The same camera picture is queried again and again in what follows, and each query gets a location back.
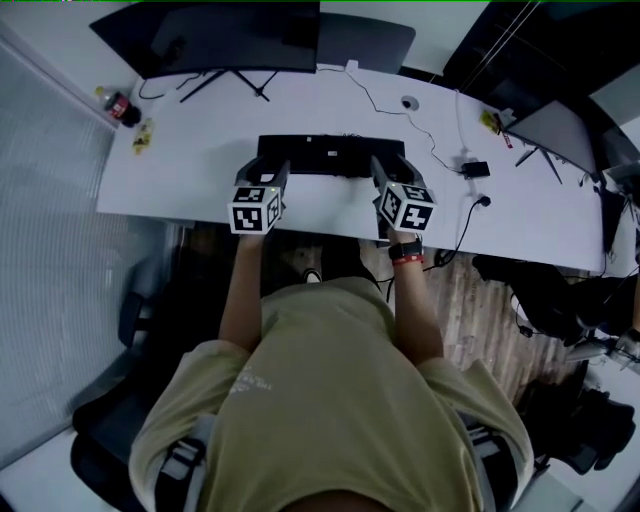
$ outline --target yellow package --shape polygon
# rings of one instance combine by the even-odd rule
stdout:
[[[133,150],[136,155],[142,153],[151,145],[151,135],[153,134],[153,120],[145,119],[143,123],[138,127],[136,136],[133,139]]]
[[[491,112],[484,110],[480,116],[480,122],[496,135],[500,133],[500,123]]]

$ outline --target charger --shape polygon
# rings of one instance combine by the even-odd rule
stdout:
[[[460,166],[460,174],[464,176],[465,180],[472,180],[475,178],[486,178],[491,176],[489,172],[489,165],[487,162],[467,162]]]

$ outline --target person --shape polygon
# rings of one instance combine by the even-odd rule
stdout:
[[[323,246],[322,282],[261,300],[264,239],[240,238],[219,339],[183,357],[132,447],[147,510],[171,447],[205,414],[201,512],[496,509],[471,428],[507,441],[496,480],[513,477],[509,508],[533,471],[525,428],[481,362],[463,372],[444,358],[423,258],[402,256],[416,237],[390,239],[395,317],[357,240]]]

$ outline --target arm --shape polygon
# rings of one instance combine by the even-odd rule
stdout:
[[[240,237],[219,337],[251,353],[262,336],[260,266],[263,236]]]
[[[410,233],[390,231],[391,243],[415,240]],[[396,346],[415,366],[444,356],[442,334],[419,261],[394,267],[396,285]]]

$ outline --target white desk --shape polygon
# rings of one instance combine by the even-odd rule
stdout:
[[[455,166],[462,153],[456,117],[456,93],[409,78],[356,70],[379,109],[405,111],[400,98],[411,95],[420,108],[415,124],[436,141],[435,153]],[[246,73],[256,84],[270,73]],[[165,92],[184,77],[156,79],[144,94]],[[429,137],[404,116],[376,113],[345,73],[279,73],[267,86],[266,102],[228,73],[180,104],[190,82],[176,93],[153,101],[136,97],[155,121],[151,147],[136,156],[135,130],[118,128],[104,170],[98,211],[168,219],[228,223],[227,202],[235,174],[256,156],[258,136],[266,134],[343,134],[404,141],[406,157],[435,192],[438,208],[424,236],[426,246],[453,249],[477,193],[491,197],[477,207],[461,250],[551,263],[600,272],[603,269],[600,200],[591,185],[580,188],[582,171],[557,162],[560,185],[540,152],[517,169],[522,143],[508,149],[501,136],[479,122],[484,108],[459,95],[460,124],[471,155],[489,164],[491,177],[472,182],[442,167],[431,154]],[[371,179],[290,176],[287,210],[278,228],[375,239],[376,197]],[[635,228],[627,212],[618,229],[615,262],[609,273],[634,268]]]

